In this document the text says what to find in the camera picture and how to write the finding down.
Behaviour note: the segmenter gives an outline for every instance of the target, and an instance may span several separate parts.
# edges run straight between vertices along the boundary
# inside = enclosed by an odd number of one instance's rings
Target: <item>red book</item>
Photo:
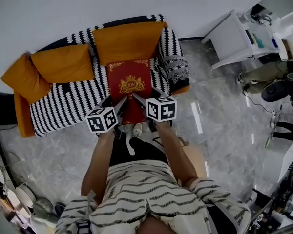
[[[128,101],[123,110],[123,125],[145,121],[143,109],[132,98],[136,93],[147,99],[152,94],[150,62],[144,60],[128,60],[107,64],[107,77],[113,106],[124,97]]]

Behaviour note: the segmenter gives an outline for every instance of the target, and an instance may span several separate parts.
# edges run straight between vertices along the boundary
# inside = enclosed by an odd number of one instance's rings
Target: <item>gray tile floor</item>
[[[262,177],[272,114],[251,102],[247,105],[241,87],[234,82],[238,71],[245,69],[241,63],[212,70],[218,57],[211,45],[192,40],[181,42],[181,46],[189,63],[191,86],[188,92],[175,96],[178,115],[173,128],[185,141],[203,150],[211,178],[246,199]],[[268,110],[278,111],[282,103],[264,103],[260,95],[252,99]],[[293,113],[288,103],[283,104],[283,112]],[[1,131],[0,137],[4,149],[23,160],[14,164],[13,170],[37,195],[67,203],[80,194],[97,142],[86,123],[46,137],[23,139],[17,128]]]

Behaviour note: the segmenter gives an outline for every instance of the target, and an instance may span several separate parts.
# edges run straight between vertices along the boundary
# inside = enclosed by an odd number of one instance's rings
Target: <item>baseboard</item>
[[[189,41],[189,40],[203,40],[204,37],[186,37],[186,38],[178,38],[178,41]]]

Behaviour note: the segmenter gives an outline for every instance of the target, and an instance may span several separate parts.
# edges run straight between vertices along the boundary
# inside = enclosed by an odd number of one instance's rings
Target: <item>gold emblem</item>
[[[148,60],[135,60],[134,62],[144,64],[145,66],[148,67]]]
[[[141,81],[141,77],[136,80],[135,76],[129,75],[126,77],[126,81],[121,80],[121,84],[118,85],[119,92],[121,94],[124,93],[132,93],[133,91],[141,91],[145,89],[144,81]]]
[[[116,68],[122,64],[123,64],[123,62],[112,63],[109,65],[109,70],[112,72],[114,68]]]

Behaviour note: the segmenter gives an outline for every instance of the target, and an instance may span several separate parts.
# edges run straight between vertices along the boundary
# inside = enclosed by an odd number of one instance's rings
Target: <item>pants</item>
[[[277,127],[283,127],[285,129],[288,129],[292,133],[273,133],[273,137],[283,138],[283,139],[293,141],[293,124],[290,124],[290,123],[287,123],[287,122],[278,122],[276,125],[277,125]]]
[[[114,140],[109,166],[145,159],[159,160],[168,164],[166,155],[152,144],[144,142],[136,137],[131,138],[129,144],[135,151],[135,155],[129,153],[126,143],[126,134],[122,132],[121,138]]]
[[[244,85],[251,94],[258,94],[275,79],[282,79],[287,71],[287,62],[269,62],[257,69],[244,74]]]

